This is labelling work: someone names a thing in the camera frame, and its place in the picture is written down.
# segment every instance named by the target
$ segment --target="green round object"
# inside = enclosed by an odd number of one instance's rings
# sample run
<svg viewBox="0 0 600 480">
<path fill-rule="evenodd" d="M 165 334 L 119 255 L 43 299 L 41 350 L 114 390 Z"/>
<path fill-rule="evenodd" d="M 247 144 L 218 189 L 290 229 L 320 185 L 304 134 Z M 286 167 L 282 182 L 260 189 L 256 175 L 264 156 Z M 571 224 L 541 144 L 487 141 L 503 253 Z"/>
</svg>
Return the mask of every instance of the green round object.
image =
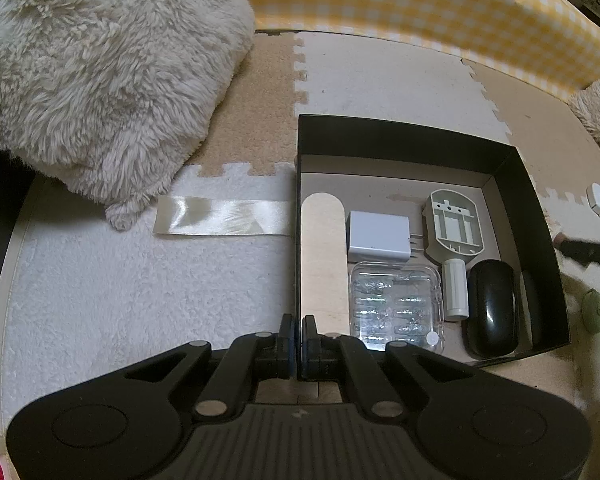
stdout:
<svg viewBox="0 0 600 480">
<path fill-rule="evenodd" d="M 582 321 L 590 334 L 600 332 L 600 293 L 594 288 L 582 298 Z"/>
</svg>

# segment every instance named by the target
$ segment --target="metal screw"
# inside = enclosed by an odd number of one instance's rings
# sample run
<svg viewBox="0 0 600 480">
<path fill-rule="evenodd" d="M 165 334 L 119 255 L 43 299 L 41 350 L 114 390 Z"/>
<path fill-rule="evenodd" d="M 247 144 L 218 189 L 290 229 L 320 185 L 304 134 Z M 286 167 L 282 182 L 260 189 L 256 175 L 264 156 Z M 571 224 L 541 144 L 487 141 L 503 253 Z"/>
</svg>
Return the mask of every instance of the metal screw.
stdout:
<svg viewBox="0 0 600 480">
<path fill-rule="evenodd" d="M 371 411 L 382 418 L 392 418 L 402 415 L 402 406 L 394 400 L 379 400 L 372 407 Z"/>
<path fill-rule="evenodd" d="M 202 400 L 196 404 L 196 411 L 202 416 L 218 416 L 226 412 L 226 404 L 222 400 Z"/>
</svg>

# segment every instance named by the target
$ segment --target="white power adapter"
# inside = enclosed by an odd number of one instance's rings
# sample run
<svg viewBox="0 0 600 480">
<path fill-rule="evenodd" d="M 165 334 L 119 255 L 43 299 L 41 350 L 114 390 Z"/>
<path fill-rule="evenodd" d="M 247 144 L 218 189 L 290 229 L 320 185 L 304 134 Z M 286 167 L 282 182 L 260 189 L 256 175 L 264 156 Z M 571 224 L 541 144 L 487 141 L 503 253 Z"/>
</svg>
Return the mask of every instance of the white power adapter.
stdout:
<svg viewBox="0 0 600 480">
<path fill-rule="evenodd" d="M 407 216 L 351 211 L 347 218 L 350 262 L 406 262 L 410 257 Z"/>
</svg>

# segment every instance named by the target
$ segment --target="black box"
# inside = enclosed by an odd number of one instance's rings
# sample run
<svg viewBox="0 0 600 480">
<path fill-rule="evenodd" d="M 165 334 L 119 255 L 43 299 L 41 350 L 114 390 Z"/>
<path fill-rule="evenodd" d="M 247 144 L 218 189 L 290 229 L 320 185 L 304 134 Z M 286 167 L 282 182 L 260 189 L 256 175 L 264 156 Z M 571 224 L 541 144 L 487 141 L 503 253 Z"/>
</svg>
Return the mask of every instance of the black box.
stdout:
<svg viewBox="0 0 600 480">
<path fill-rule="evenodd" d="M 501 259 L 514 267 L 516 275 L 520 270 L 528 271 L 536 286 L 539 313 L 533 326 L 536 342 L 531 348 L 497 358 L 471 362 L 459 360 L 477 366 L 492 365 L 530 357 L 570 343 L 560 270 L 551 235 L 534 186 L 515 147 L 417 124 L 300 115 L 297 169 L 297 319 L 310 314 L 301 312 L 300 301 L 299 222 L 302 200 L 313 192 L 330 192 L 342 201 L 345 210 L 349 210 L 349 203 L 356 202 L 358 206 L 361 201 L 370 199 L 366 195 L 362 197 L 361 192 L 358 194 L 360 197 L 355 192 L 338 196 L 334 189 L 346 185 L 342 184 L 346 179 L 343 175 L 386 178 L 395 185 L 396 175 L 401 174 L 402 178 L 411 182 L 428 182 L 435 178 L 437 183 L 480 189 L 485 196 Z M 329 181 L 331 174 L 339 175 L 333 177 L 333 184 Z M 387 212 L 399 214 L 394 210 Z M 443 355 L 456 358 L 446 352 Z"/>
</svg>

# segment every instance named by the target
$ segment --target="white cylinder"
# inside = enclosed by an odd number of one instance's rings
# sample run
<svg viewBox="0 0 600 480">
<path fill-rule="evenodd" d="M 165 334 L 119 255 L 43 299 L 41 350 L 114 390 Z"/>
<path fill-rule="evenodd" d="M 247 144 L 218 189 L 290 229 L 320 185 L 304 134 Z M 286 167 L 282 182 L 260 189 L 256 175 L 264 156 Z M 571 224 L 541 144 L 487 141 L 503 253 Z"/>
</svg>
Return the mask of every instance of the white cylinder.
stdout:
<svg viewBox="0 0 600 480">
<path fill-rule="evenodd" d="M 453 258 L 442 264 L 442 295 L 445 321 L 462 321 L 469 317 L 466 266 L 460 258 Z"/>
</svg>

